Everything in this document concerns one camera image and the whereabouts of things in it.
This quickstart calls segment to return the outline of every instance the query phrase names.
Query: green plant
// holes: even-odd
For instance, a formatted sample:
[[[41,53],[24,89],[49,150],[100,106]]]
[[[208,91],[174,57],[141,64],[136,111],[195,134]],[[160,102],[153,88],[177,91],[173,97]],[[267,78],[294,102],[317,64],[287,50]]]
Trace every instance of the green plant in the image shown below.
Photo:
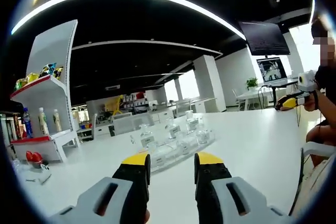
[[[258,82],[257,82],[257,78],[250,78],[246,81],[246,86],[247,89],[249,88],[253,88],[253,87],[257,87],[258,86]]]

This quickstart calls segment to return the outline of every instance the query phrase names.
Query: ceiling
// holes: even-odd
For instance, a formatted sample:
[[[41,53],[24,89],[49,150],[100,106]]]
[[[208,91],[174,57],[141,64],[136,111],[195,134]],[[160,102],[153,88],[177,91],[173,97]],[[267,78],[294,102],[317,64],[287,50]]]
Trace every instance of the ceiling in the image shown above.
[[[48,0],[39,0],[38,5]],[[310,8],[311,0],[187,0],[238,28],[238,21],[265,21],[282,14]],[[121,84],[122,92],[141,90],[162,76],[120,80],[125,77],[168,73],[203,54],[223,56],[245,47],[242,39],[230,40],[234,33],[185,6],[166,0],[69,0],[40,13],[24,24],[8,43],[2,65],[5,97],[16,79],[25,75],[31,45],[36,35],[69,20],[77,19],[73,46],[113,40],[168,41],[210,49],[162,44],[107,44],[72,51],[70,92],[72,104],[113,95],[106,86]],[[305,23],[309,14],[282,22],[282,31]],[[192,65],[180,70],[192,69]]]

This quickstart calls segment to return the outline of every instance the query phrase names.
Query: tv screen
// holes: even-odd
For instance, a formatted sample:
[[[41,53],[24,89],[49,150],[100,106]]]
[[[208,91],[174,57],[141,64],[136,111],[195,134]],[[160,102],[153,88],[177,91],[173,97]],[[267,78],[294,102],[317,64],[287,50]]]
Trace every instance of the tv screen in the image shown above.
[[[265,22],[239,22],[252,55],[289,55],[280,28]]]
[[[280,58],[266,58],[257,60],[264,83],[287,78]]]

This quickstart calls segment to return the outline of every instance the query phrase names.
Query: white desk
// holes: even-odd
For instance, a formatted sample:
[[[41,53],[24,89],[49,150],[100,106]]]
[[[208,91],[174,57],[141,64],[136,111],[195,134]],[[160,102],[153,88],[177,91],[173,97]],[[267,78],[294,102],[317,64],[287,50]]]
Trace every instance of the white desk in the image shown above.
[[[260,100],[262,99],[262,96],[264,95],[264,98],[268,95],[272,95],[272,89],[270,88],[263,88],[262,89],[262,92],[261,91],[259,92],[259,96],[258,96],[258,90],[260,88],[256,88],[256,89],[252,89],[252,90],[249,90],[241,95],[238,95],[237,96],[237,99],[238,100],[245,100],[245,107],[244,107],[244,110],[247,110],[248,109],[248,104],[249,104],[249,100],[250,99],[255,99],[255,98],[259,98],[260,97]],[[280,88],[280,89],[276,89],[276,93],[283,93],[285,94],[286,93],[286,88]]]
[[[288,213],[297,192],[301,165],[295,111],[265,109],[202,116],[217,138],[204,151],[221,157],[232,176],[242,177],[262,192],[268,205]],[[185,127],[185,117],[175,121]],[[150,129],[162,135],[164,126],[158,124]],[[101,178],[111,177],[120,163],[134,154],[130,135],[135,133],[140,134],[136,131],[81,144],[68,156],[67,163],[50,165],[52,176],[44,185],[24,183],[29,194],[48,216],[75,206],[83,191]],[[153,175],[149,191],[150,223],[198,223],[193,157]]]

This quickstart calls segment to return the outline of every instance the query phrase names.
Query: white pillar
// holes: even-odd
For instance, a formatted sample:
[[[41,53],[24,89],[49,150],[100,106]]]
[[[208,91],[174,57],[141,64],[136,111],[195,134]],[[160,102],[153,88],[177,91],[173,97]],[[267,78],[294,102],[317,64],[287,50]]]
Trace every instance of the white pillar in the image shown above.
[[[216,98],[219,111],[225,111],[225,99],[215,58],[204,55],[194,60],[195,78],[201,98]]]
[[[182,91],[181,91],[181,86],[180,86],[180,80],[179,80],[179,78],[175,79],[174,82],[175,82],[175,87],[176,87],[176,91],[177,91],[178,100],[182,101],[183,100],[183,96],[182,96]]]
[[[293,77],[297,77],[298,74],[303,73],[303,66],[299,55],[299,51],[290,33],[283,34],[283,37],[285,38],[287,46],[290,51],[290,55],[288,55],[288,61],[293,71],[292,75]]]

